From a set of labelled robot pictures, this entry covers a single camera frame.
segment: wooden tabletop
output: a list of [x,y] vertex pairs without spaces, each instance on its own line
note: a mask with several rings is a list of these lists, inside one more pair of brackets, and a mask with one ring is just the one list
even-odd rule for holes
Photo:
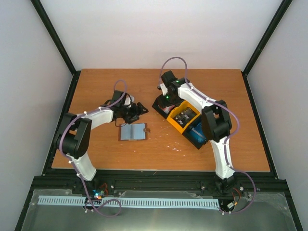
[[[183,77],[184,70],[173,70]],[[152,104],[161,94],[157,87],[158,69],[83,69],[70,107],[71,113],[90,111],[111,99],[118,79],[128,84],[128,93],[141,102],[149,113],[136,123],[147,123],[148,140],[118,141],[114,122],[91,131],[88,149],[97,169],[214,171],[215,160],[210,143],[200,150],[161,117]],[[244,171],[270,171],[257,124],[240,70],[191,69],[188,79],[202,92],[224,100],[239,118],[239,132],[230,140],[232,163]],[[116,87],[124,89],[123,83]],[[232,131],[236,127],[233,117]],[[67,159],[56,153],[53,168],[72,168]]]

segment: ventilation grille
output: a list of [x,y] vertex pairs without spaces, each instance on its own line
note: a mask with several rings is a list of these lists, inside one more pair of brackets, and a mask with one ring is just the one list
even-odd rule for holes
[[[93,202],[95,206],[115,199],[106,197],[102,201]],[[218,209],[217,199],[163,199],[163,198],[117,198],[124,208],[204,208]],[[38,205],[70,205],[84,206],[87,201],[86,197],[75,196],[39,196]],[[118,207],[119,204],[111,201],[106,207]]]

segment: black frame bar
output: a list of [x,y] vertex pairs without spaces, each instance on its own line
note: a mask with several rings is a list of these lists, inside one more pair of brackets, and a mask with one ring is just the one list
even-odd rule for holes
[[[47,28],[52,40],[54,41],[56,47],[58,48],[60,54],[62,55],[67,67],[72,73],[72,81],[70,88],[68,90],[64,106],[60,115],[56,131],[60,125],[63,115],[69,111],[71,101],[73,99],[75,89],[80,76],[80,71],[76,71],[68,54],[66,53],[63,44],[61,43],[49,17],[46,14],[40,0],[31,0],[35,9],[37,10],[41,20],[43,21],[45,27]],[[289,208],[291,210],[293,220],[297,230],[303,230],[299,217],[297,215],[287,182],[285,180],[279,180],[277,172],[275,169],[274,162],[272,160],[268,143],[265,138],[264,130],[261,125],[259,115],[257,113],[257,108],[253,99],[252,92],[249,87],[247,76],[252,69],[253,65],[257,61],[259,55],[264,49],[269,38],[273,34],[278,23],[282,19],[284,13],[288,9],[292,0],[283,0],[275,13],[272,21],[270,22],[267,30],[265,31],[261,41],[259,42],[256,50],[251,56],[246,68],[242,72],[243,81],[247,90],[247,94],[254,112],[259,134],[261,136],[262,144],[267,156],[267,160],[270,167],[269,173],[258,173],[251,172],[249,175],[253,178],[256,187],[262,192],[282,192],[285,194]],[[51,145],[48,157],[42,172],[42,176],[34,177],[33,183],[29,190],[29,194],[25,201],[24,208],[21,212],[20,218],[18,220],[16,231],[21,230],[22,224],[24,222],[27,209],[29,207],[29,202],[31,200],[33,190],[35,189],[71,189],[74,193],[84,194],[83,187],[79,178],[73,169],[53,169],[51,167],[53,158],[56,152],[56,148]],[[118,192],[126,190],[163,190],[163,191],[189,191],[194,192],[202,196],[213,196],[217,199],[228,198],[227,195],[220,195],[217,192],[204,191],[202,190],[203,185],[207,185],[212,182],[215,177],[214,172],[183,172],[183,171],[130,171],[130,170],[97,170],[98,178],[104,179],[104,181],[109,182],[108,185],[112,184],[114,187],[109,188],[109,192],[116,195]],[[246,190],[252,190],[252,185],[249,179],[236,173],[237,186],[243,186]]]

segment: wooden table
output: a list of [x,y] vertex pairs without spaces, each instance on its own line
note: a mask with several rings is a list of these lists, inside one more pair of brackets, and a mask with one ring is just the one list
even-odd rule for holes
[[[183,77],[184,70],[173,70]],[[161,94],[157,87],[158,69],[83,69],[72,100],[70,112],[82,113],[97,108],[113,95],[116,80],[124,79],[128,93],[141,102],[149,113],[136,123],[147,123],[151,129],[146,141],[118,141],[114,122],[91,132],[89,156],[97,169],[187,170],[214,171],[215,160],[210,143],[197,150],[153,108]],[[206,95],[223,99],[238,116],[241,127],[230,141],[235,168],[244,171],[265,171],[270,168],[262,146],[257,124],[240,70],[188,71],[188,79]],[[123,90],[123,83],[117,89]],[[71,168],[67,159],[56,153],[53,168]]]

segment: white wall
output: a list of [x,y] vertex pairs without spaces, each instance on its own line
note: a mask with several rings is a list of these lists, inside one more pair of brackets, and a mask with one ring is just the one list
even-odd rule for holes
[[0,7],[0,230],[40,175],[71,75],[30,0]]
[[279,177],[308,230],[308,1],[293,1],[248,76]]
[[[42,0],[77,69],[243,69],[281,0]],[[174,62],[170,68],[182,68]]]

